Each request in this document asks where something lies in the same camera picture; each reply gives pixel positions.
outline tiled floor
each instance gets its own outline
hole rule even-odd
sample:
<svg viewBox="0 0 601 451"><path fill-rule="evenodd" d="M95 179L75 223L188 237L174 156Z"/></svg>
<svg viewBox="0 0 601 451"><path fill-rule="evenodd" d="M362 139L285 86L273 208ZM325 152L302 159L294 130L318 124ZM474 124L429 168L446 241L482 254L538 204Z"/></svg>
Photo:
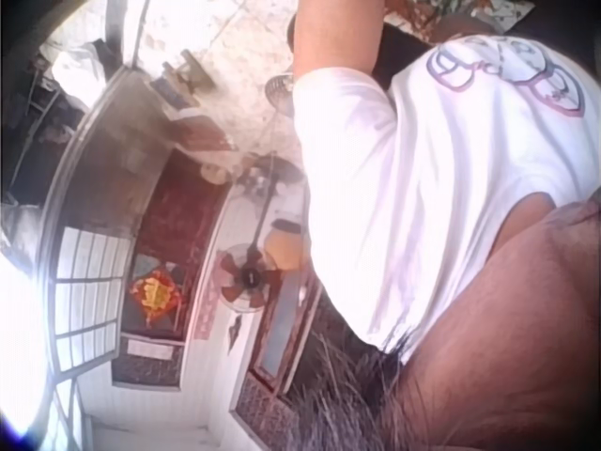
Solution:
<svg viewBox="0 0 601 451"><path fill-rule="evenodd" d="M203 114L228 133L240 151L300 161L292 121L275 113L265 83L292 63L285 38L298 0L151 0L139 65L151 76L162 63L177 67L190 50L217 85L198 95Z"/></svg>

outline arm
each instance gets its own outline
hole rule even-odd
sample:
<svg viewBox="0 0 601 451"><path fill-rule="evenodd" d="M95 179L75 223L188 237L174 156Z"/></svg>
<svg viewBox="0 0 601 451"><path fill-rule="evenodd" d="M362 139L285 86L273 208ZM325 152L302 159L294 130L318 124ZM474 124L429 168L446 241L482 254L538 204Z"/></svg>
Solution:
<svg viewBox="0 0 601 451"><path fill-rule="evenodd" d="M294 77L321 68L371 74L384 24L384 0L300 0Z"/></svg>

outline white t-shirt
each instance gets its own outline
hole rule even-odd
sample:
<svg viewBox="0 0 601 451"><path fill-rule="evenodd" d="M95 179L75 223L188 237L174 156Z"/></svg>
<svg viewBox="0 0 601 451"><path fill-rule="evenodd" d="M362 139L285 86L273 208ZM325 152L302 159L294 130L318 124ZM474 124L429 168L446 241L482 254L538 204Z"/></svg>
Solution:
<svg viewBox="0 0 601 451"><path fill-rule="evenodd" d="M538 42L447 42L388 93L355 70L315 70L294 105L317 275L363 341L387 349L411 333L404 360L520 199L559 207L600 184L599 86Z"/></svg>

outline orange object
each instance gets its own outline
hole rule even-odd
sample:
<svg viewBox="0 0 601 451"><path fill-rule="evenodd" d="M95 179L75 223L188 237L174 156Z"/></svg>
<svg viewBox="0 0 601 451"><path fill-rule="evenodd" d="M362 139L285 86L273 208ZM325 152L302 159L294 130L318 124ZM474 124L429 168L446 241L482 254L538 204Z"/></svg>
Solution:
<svg viewBox="0 0 601 451"><path fill-rule="evenodd" d="M181 303L181 293L171 275L157 269L133 282L130 288L133 298L146 313L146 326L168 313Z"/></svg>

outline fan blade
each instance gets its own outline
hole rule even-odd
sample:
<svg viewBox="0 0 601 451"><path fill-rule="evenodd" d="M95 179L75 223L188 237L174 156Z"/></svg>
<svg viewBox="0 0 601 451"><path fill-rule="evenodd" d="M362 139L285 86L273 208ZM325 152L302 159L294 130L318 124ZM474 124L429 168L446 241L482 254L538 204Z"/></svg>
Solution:
<svg viewBox="0 0 601 451"><path fill-rule="evenodd" d="M277 286L280 282L282 282L282 272L278 270L263 271L261 273L261 277L263 277L265 283L270 287Z"/></svg>
<svg viewBox="0 0 601 451"><path fill-rule="evenodd" d="M254 265L261 258L263 258L263 254L261 254L261 252L254 245L251 245L248 248L248 251L246 251L246 264L247 265Z"/></svg>
<svg viewBox="0 0 601 451"><path fill-rule="evenodd" d="M229 272L234 277L236 277L240 271L238 266L236 266L236 262L234 261L234 258L232 257L232 255L229 252L227 254L225 254L225 256L223 256L222 262L221 262L221 267L222 267L222 270Z"/></svg>
<svg viewBox="0 0 601 451"><path fill-rule="evenodd" d="M222 288L222 294L229 303L234 302L243 292L244 287L238 285L234 285L233 287Z"/></svg>
<svg viewBox="0 0 601 451"><path fill-rule="evenodd" d="M265 298L263 297L263 292L257 291L253 296L251 296L250 301L251 308L259 308L265 305Z"/></svg>

